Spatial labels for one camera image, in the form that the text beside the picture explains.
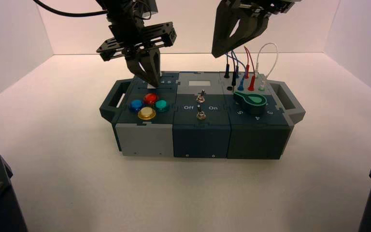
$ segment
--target yellow button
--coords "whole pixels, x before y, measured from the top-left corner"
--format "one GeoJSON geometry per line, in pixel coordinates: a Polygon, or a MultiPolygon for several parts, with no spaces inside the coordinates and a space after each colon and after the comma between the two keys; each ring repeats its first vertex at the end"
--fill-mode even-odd
{"type": "Polygon", "coordinates": [[[150,120],[156,116],[156,111],[151,107],[144,107],[138,112],[137,116],[143,120],[150,120]]]}

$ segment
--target black plug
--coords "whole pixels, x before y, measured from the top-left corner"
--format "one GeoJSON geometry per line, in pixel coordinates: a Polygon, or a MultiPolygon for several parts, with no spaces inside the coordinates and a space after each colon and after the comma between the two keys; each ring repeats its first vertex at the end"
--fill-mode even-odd
{"type": "Polygon", "coordinates": [[[229,78],[229,64],[227,64],[227,67],[225,68],[225,75],[224,78],[228,79],[229,78]]]}
{"type": "Polygon", "coordinates": [[[232,89],[234,90],[234,86],[237,84],[237,76],[238,76],[238,65],[237,67],[235,68],[235,72],[232,74],[232,82],[231,82],[231,85],[232,85],[232,89]]]}

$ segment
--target black wire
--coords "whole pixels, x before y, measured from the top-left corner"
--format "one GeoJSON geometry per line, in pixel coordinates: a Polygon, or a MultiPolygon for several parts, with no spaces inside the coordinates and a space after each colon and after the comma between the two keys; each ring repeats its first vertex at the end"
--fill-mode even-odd
{"type": "Polygon", "coordinates": [[[234,64],[234,72],[235,72],[235,60],[234,60],[234,55],[231,52],[231,58],[232,58],[232,63],[234,64]]]}
{"type": "Polygon", "coordinates": [[[138,3],[138,2],[139,3],[143,3],[143,5],[145,5],[147,7],[148,12],[150,12],[150,15],[149,15],[148,18],[139,17],[137,15],[136,15],[136,18],[139,18],[139,19],[142,19],[142,20],[149,20],[151,18],[151,8],[150,8],[150,6],[147,3],[145,3],[144,1],[142,1],[142,0],[135,0],[135,1],[136,1],[136,3],[138,3]]]}
{"type": "Polygon", "coordinates": [[[50,11],[52,13],[55,13],[57,15],[66,16],[66,17],[88,17],[88,16],[96,16],[96,15],[104,15],[107,14],[107,11],[96,11],[96,12],[89,12],[89,13],[68,13],[68,12],[62,12],[55,10],[47,5],[45,5],[43,2],[39,0],[33,0],[36,4],[41,6],[42,8],[46,9],[47,11],[50,11]]]}

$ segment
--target carrying handle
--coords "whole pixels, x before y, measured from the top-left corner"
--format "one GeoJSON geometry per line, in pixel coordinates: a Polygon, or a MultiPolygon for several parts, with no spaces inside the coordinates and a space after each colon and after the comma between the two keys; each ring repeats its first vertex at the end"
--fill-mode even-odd
{"type": "Polygon", "coordinates": [[[100,114],[108,122],[112,122],[113,118],[121,112],[121,107],[117,107],[117,105],[123,94],[126,93],[132,80],[133,79],[116,81],[106,99],[103,101],[100,107],[100,114]]]}
{"type": "Polygon", "coordinates": [[[305,110],[300,102],[294,96],[292,91],[288,88],[285,82],[268,81],[274,90],[276,96],[284,107],[285,113],[289,115],[294,124],[299,123],[305,116],[305,110]]]}

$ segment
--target red button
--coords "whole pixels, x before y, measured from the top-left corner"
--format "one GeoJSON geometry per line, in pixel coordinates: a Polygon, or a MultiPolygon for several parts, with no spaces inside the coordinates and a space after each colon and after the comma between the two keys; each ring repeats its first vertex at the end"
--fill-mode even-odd
{"type": "Polygon", "coordinates": [[[155,93],[148,93],[146,96],[143,98],[144,104],[147,105],[154,105],[158,101],[158,96],[155,93]]]}

